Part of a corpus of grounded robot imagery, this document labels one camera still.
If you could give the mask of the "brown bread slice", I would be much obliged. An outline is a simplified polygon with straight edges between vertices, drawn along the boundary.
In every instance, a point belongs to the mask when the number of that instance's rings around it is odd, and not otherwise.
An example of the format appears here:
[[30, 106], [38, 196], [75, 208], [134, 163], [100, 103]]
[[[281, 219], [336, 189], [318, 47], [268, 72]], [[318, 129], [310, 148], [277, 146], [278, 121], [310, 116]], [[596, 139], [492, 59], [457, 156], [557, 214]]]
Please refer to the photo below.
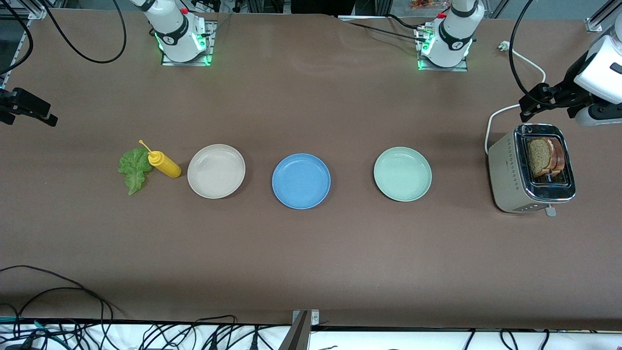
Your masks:
[[547, 141], [550, 145], [549, 173], [556, 176], [561, 173], [566, 166], [566, 153], [562, 142], [557, 138], [547, 138]]
[[535, 138], [528, 142], [529, 164], [533, 177], [550, 173], [557, 165], [553, 142], [549, 138]]

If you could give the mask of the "green lettuce leaf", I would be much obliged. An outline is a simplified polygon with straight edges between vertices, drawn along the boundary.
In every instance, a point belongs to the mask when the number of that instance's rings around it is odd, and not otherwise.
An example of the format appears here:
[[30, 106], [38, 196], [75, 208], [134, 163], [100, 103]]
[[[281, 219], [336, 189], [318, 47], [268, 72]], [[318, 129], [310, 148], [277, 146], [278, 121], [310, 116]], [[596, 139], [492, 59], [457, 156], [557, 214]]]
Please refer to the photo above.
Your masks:
[[128, 195], [138, 192], [146, 181], [146, 173], [153, 170], [146, 148], [134, 148], [124, 153], [119, 160], [118, 173], [124, 175]]

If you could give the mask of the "yellow mustard squeeze bottle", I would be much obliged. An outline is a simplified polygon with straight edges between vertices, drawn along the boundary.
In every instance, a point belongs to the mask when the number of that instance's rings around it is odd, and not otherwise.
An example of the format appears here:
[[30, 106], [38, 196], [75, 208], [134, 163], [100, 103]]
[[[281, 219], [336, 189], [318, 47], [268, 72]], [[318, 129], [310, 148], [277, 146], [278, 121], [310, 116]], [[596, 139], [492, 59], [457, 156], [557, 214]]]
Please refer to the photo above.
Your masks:
[[138, 142], [147, 149], [147, 161], [151, 166], [160, 170], [160, 172], [170, 178], [180, 177], [182, 169], [176, 162], [161, 151], [151, 150], [142, 140], [139, 140]]

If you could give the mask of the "blue round plate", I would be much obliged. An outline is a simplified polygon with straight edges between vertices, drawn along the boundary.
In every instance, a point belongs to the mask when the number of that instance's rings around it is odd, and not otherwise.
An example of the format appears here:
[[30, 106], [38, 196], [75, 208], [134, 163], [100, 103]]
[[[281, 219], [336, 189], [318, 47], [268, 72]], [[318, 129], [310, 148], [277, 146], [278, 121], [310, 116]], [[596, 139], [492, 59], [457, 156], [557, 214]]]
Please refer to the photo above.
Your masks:
[[311, 209], [327, 197], [331, 188], [328, 166], [315, 155], [297, 153], [282, 159], [272, 175], [277, 200], [291, 209]]

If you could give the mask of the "pale green round plate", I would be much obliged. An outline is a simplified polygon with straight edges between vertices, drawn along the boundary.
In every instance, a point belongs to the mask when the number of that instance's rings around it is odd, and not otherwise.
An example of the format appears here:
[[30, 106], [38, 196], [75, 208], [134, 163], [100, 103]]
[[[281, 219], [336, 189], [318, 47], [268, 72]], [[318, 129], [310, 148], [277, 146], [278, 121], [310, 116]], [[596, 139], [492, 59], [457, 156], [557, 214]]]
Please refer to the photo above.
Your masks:
[[416, 201], [432, 185], [431, 166], [420, 152], [407, 147], [386, 149], [373, 167], [376, 186], [386, 197], [398, 202]]

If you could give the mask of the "beige round plate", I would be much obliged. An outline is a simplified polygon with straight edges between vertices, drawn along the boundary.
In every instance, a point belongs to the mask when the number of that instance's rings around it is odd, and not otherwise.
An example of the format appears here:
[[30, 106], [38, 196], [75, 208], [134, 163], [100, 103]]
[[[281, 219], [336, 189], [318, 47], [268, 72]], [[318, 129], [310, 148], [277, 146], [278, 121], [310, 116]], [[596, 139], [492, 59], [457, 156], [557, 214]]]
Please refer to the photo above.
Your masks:
[[212, 144], [200, 149], [191, 159], [187, 171], [189, 186], [207, 199], [225, 198], [234, 193], [246, 175], [246, 162], [235, 148]]

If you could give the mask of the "silver two-slot toaster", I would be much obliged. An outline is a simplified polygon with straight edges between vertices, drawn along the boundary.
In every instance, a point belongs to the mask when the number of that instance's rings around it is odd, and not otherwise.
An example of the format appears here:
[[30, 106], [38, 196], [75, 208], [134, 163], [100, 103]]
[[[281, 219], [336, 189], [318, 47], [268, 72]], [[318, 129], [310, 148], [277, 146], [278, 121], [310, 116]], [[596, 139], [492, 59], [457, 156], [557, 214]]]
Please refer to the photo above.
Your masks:
[[[566, 166], [556, 176], [533, 177], [529, 164], [529, 141], [557, 138], [566, 153]], [[506, 213], [543, 210], [556, 215], [555, 205], [571, 201], [577, 192], [564, 135], [551, 124], [526, 123], [517, 126], [488, 149], [489, 179], [496, 206]]]

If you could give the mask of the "aluminium frame corner profile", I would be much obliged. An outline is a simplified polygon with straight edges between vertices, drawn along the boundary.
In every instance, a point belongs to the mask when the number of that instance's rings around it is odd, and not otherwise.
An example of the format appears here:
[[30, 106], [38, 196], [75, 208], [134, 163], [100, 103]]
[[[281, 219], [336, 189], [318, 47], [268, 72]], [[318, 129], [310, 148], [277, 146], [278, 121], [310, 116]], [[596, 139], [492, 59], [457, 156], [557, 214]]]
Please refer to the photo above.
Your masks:
[[0, 0], [0, 18], [8, 20], [16, 20], [16, 17], [11, 13], [10, 8], [20, 17], [22, 20], [39, 20], [47, 15], [47, 12], [43, 6], [46, 2], [49, 8], [64, 7], [67, 0]]
[[585, 19], [589, 33], [600, 33], [615, 23], [622, 14], [622, 0], [607, 0], [594, 14]]

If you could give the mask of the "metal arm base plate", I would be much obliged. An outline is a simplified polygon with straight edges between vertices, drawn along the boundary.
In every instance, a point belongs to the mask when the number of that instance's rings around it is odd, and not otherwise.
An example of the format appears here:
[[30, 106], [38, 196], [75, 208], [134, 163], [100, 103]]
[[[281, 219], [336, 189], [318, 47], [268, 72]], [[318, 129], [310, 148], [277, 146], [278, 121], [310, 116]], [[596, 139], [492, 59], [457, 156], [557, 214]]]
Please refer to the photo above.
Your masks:
[[418, 69], [432, 71], [465, 72], [468, 70], [466, 56], [472, 37], [455, 38], [440, 26], [418, 26], [413, 30], [418, 54]]
[[213, 60], [217, 22], [202, 17], [189, 20], [188, 30], [177, 40], [157, 34], [163, 66], [208, 67]]

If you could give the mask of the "aluminium profile bracket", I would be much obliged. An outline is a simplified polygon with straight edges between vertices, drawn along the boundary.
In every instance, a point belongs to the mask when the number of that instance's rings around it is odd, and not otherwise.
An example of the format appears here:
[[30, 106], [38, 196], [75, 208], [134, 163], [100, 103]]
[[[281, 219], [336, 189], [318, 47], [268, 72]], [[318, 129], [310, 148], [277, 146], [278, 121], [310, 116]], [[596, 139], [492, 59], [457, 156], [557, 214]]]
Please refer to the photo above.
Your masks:
[[311, 328], [319, 321], [319, 310], [294, 310], [293, 323], [278, 350], [308, 350]]

